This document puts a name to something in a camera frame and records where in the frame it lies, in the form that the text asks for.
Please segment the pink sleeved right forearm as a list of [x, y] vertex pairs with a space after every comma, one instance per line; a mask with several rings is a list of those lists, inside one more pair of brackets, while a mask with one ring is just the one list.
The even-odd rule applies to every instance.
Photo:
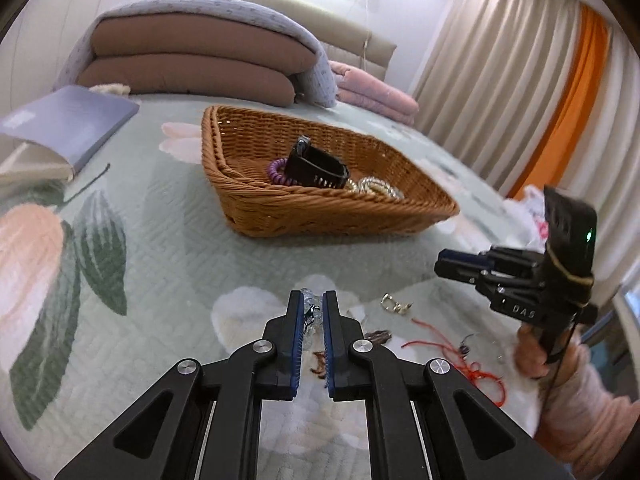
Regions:
[[639, 419], [639, 403], [605, 390], [584, 344], [575, 347], [576, 367], [551, 389], [535, 440], [577, 479], [604, 475]]

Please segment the right hand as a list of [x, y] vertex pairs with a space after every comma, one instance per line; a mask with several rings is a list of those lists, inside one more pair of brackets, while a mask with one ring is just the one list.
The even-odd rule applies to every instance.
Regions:
[[[553, 373], [558, 373], [556, 375], [558, 384], [564, 384], [574, 375], [580, 360], [580, 337], [578, 334], [569, 337], [568, 332], [565, 332], [561, 342], [565, 347], [565, 353], [562, 361], [556, 363], [558, 367], [553, 371]], [[546, 352], [538, 344], [538, 340], [534, 336], [534, 328], [531, 325], [523, 324], [518, 329], [514, 362], [518, 371], [530, 379], [547, 377], [552, 370], [552, 366], [547, 363]]]

